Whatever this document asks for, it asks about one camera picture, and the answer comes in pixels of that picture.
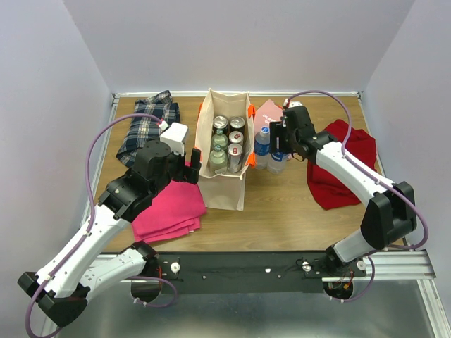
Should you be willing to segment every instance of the plaid cloth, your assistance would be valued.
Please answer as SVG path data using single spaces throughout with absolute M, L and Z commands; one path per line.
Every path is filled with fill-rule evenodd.
M 172 96 L 168 90 L 147 99 L 136 100 L 133 113 L 152 114 L 165 120 L 169 125 L 172 122 L 180 122 L 180 109 L 178 104 L 172 102 Z M 156 122 L 149 118 L 132 118 L 130 129 L 116 158 L 127 167 L 132 167 L 138 149 L 142 148 L 151 137 L 158 137 L 160 132 Z

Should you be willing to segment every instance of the wooden table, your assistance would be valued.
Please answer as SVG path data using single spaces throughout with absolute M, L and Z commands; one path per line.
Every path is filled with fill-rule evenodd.
M 252 97 L 251 102 L 258 108 L 267 99 L 282 104 L 284 98 Z M 356 129 L 366 129 L 357 98 L 346 96 L 341 99 L 352 114 L 353 126 Z M 203 97 L 175 98 L 175 102 L 180 105 L 181 122 L 190 129 L 186 146 L 188 152 L 194 146 L 197 114 L 203 100 Z M 135 101 L 136 98 L 121 98 L 116 117 L 133 113 Z M 338 118 L 346 120 L 341 107 L 328 97 L 305 96 L 300 101 L 309 109 L 317 131 Z M 96 199 L 108 182 L 126 170 L 115 156 L 129 125 L 130 121 L 125 120 L 111 131 Z M 360 226 L 364 207 L 359 204 L 324 211 L 311 196 L 306 174 L 306 161 L 288 161 L 281 175 L 249 169 L 246 174 L 244 211 L 208 208 L 207 214 L 201 219 L 200 230 L 177 239 L 153 243 L 152 246 L 157 251 L 325 249 Z M 110 242 L 105 252 L 120 251 L 134 241 L 129 226 Z

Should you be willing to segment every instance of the beige bag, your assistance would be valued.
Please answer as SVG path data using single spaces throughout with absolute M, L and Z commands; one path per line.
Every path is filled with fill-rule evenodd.
M 199 171 L 199 188 L 205 205 L 209 208 L 242 211 L 245 204 L 245 173 L 255 164 L 254 156 L 255 108 L 249 93 L 227 96 L 213 90 L 205 97 L 199 110 L 195 146 L 202 152 Z M 227 118 L 241 116 L 246 121 L 242 167 L 238 173 L 215 174 L 208 166 L 211 151 L 213 119 L 222 115 Z

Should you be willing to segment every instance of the white enclosure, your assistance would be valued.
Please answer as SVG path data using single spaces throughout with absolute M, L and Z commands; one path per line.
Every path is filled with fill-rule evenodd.
M 17 279 L 54 257 L 80 224 L 86 150 L 110 109 L 109 88 L 61 0 L 3 4 L 0 337 L 25 337 L 30 297 Z
M 29 297 L 16 281 L 82 220 L 85 152 L 111 93 L 162 89 L 363 90 L 386 174 L 415 188 L 430 222 L 426 248 L 451 315 L 450 1 L 3 2 L 0 336 L 25 337 Z
M 426 244 L 451 316 L 451 1 L 417 0 L 363 94 L 385 173 L 415 188 L 429 222 Z M 421 226 L 409 236 L 417 243 Z
M 363 89 L 412 0 L 64 0 L 113 92 Z

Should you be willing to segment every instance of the water bottle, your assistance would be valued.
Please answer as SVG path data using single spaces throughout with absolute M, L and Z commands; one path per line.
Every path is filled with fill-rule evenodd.
M 264 169 L 268 163 L 269 157 L 269 128 L 261 127 L 261 130 L 255 135 L 254 144 L 255 168 Z
M 274 153 L 268 157 L 268 171 L 273 174 L 280 174 L 287 164 L 288 154 Z
M 219 144 L 214 146 L 214 150 L 209 157 L 210 170 L 215 174 L 225 174 L 227 171 L 227 155 Z
M 214 149 L 217 144 L 221 146 L 222 150 L 227 151 L 228 138 L 224 135 L 222 129 L 217 129 L 215 135 L 211 138 L 211 148 Z

